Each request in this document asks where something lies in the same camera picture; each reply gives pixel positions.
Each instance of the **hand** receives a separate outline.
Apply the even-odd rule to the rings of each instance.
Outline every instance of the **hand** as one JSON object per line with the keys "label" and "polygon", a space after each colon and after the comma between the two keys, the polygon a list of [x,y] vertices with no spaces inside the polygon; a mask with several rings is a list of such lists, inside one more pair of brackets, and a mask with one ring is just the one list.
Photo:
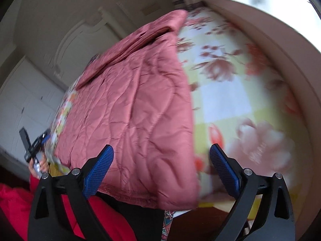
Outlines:
{"label": "hand", "polygon": [[[33,175],[33,177],[39,179],[39,176],[38,176],[37,172],[33,168],[33,164],[34,164],[34,161],[33,161],[33,159],[31,159],[30,162],[29,162],[29,166],[28,166],[29,171],[30,171],[31,175]],[[39,161],[39,164],[40,164],[40,171],[41,172],[45,173],[45,172],[49,171],[49,164],[47,162],[46,156],[43,153],[42,153],[42,158]]]}

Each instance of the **blue gripper pad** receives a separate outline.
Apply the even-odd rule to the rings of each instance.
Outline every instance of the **blue gripper pad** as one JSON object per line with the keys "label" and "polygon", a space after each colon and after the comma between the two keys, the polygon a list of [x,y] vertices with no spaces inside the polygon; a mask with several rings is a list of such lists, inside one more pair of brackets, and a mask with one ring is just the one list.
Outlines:
{"label": "blue gripper pad", "polygon": [[226,154],[218,145],[216,145],[217,144],[212,145],[210,149],[211,162],[219,174],[227,193],[230,196],[237,198],[240,196],[240,179],[228,163]]}
{"label": "blue gripper pad", "polygon": [[50,139],[50,135],[47,135],[41,142],[42,145],[47,142],[47,140]]}
{"label": "blue gripper pad", "polygon": [[84,180],[83,195],[88,199],[90,196],[96,194],[102,180],[104,179],[111,163],[114,159],[114,149],[108,146],[103,150],[99,160],[93,166]]}

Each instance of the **flower print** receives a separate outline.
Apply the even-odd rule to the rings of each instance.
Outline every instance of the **flower print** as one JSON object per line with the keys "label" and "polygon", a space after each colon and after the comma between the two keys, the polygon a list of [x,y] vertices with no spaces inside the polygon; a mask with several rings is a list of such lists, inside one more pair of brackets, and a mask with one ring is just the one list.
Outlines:
{"label": "flower print", "polygon": [[197,90],[197,89],[199,88],[199,86],[200,86],[200,85],[199,85],[198,82],[194,82],[194,83],[190,84],[190,85],[189,85],[190,91],[193,92],[193,91]]}
{"label": "flower print", "polygon": [[180,65],[183,67],[185,63],[188,63],[188,60],[183,60],[182,62],[180,62]]}
{"label": "flower print", "polygon": [[200,54],[200,56],[202,56],[202,57],[208,57],[208,56],[210,56],[211,55],[211,53],[209,53],[209,52],[202,52],[201,54]]}
{"label": "flower print", "polygon": [[296,98],[294,97],[292,91],[290,90],[290,88],[287,88],[284,101],[282,103],[283,103],[283,110],[286,113],[295,115],[299,118],[303,118],[301,108]]}
{"label": "flower print", "polygon": [[275,172],[289,175],[292,165],[291,151],[294,142],[283,132],[275,130],[267,121],[255,125],[243,119],[236,128],[238,138],[226,148],[226,154],[243,168],[251,168],[256,174],[272,176]]}
{"label": "flower print", "polygon": [[194,46],[193,42],[190,40],[185,40],[185,38],[180,38],[176,43],[176,48],[178,53],[186,52]]}
{"label": "flower print", "polygon": [[215,126],[214,124],[211,124],[208,127],[208,132],[210,135],[211,143],[212,144],[217,143],[223,149],[224,148],[224,139],[223,139],[222,133],[219,130],[219,128],[217,126]]}
{"label": "flower print", "polygon": [[[233,75],[236,74],[235,66],[227,60],[227,57],[234,57],[239,63],[241,63],[236,56],[242,54],[242,51],[237,49],[232,53],[228,53],[224,49],[224,45],[220,46],[203,46],[203,51],[200,56],[214,58],[212,61],[202,62],[197,64],[192,70],[203,68],[202,74],[205,74],[208,79],[215,81],[232,81]],[[213,51],[220,50],[221,56],[214,54]]]}
{"label": "flower print", "polygon": [[219,58],[206,65],[201,73],[205,74],[208,79],[222,82],[232,81],[233,74],[236,74],[236,71],[231,62]]}
{"label": "flower print", "polygon": [[203,159],[201,159],[200,157],[195,157],[194,159],[194,163],[195,163],[195,167],[196,167],[196,171],[203,171],[205,164]]}
{"label": "flower print", "polygon": [[183,26],[189,26],[192,27],[192,29],[200,30],[209,22],[212,22],[211,17],[199,17],[195,19],[187,19]]}
{"label": "flower print", "polygon": [[189,17],[195,17],[195,16],[197,16],[198,14],[200,14],[200,12],[202,12],[202,11],[204,11],[204,10],[205,10],[204,7],[197,8],[197,9],[195,9],[195,10],[193,10],[193,11],[191,11],[191,12],[189,13]]}
{"label": "flower print", "polygon": [[260,75],[262,71],[270,66],[270,62],[263,52],[254,44],[246,44],[248,52],[252,56],[252,61],[245,64],[245,73],[250,75]]}
{"label": "flower print", "polygon": [[212,32],[214,32],[217,35],[223,34],[226,32],[229,32],[231,35],[235,35],[238,30],[239,29],[235,24],[224,20],[224,24],[213,28]]}
{"label": "flower print", "polygon": [[71,93],[70,98],[69,98],[68,101],[71,102],[71,103],[73,103],[74,100],[76,99],[77,95],[78,95],[77,92]]}

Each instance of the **floral bedsheet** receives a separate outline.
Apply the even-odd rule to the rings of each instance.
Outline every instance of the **floral bedsheet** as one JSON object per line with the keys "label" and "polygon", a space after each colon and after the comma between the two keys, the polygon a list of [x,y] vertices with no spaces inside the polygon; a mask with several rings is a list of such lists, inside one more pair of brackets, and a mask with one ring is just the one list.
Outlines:
{"label": "floral bedsheet", "polygon": [[282,173],[297,218],[309,177],[302,182],[296,170],[311,172],[312,154],[300,107],[282,76],[237,26],[208,8],[190,12],[177,49],[193,101],[200,206],[229,211],[234,203],[208,159],[218,143],[258,175]]}
{"label": "floral bedsheet", "polygon": [[58,109],[55,118],[50,126],[50,140],[46,142],[45,154],[50,161],[49,172],[52,176],[65,175],[70,172],[70,169],[61,164],[60,160],[55,157],[55,149],[57,147],[59,136],[65,126],[67,116],[73,106],[73,101],[77,97],[75,87],[79,78],[73,83],[72,86],[65,93]]}

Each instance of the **metal screw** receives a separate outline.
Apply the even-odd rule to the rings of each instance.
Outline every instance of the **metal screw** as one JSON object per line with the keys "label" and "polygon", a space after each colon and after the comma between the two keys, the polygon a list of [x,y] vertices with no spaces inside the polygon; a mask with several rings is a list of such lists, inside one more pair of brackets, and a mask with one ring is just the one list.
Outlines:
{"label": "metal screw", "polygon": [[281,173],[276,173],[275,176],[278,178],[278,179],[282,179],[283,178],[283,175]]}
{"label": "metal screw", "polygon": [[49,174],[46,172],[46,173],[43,173],[42,175],[41,175],[41,178],[42,179],[46,179],[47,177],[49,177]]}
{"label": "metal screw", "polygon": [[72,171],[71,171],[71,174],[73,175],[78,175],[80,173],[80,169],[79,168],[74,168]]}
{"label": "metal screw", "polygon": [[245,173],[246,175],[250,176],[250,175],[253,174],[253,171],[250,170],[249,168],[246,168],[246,169],[244,170],[244,173]]}

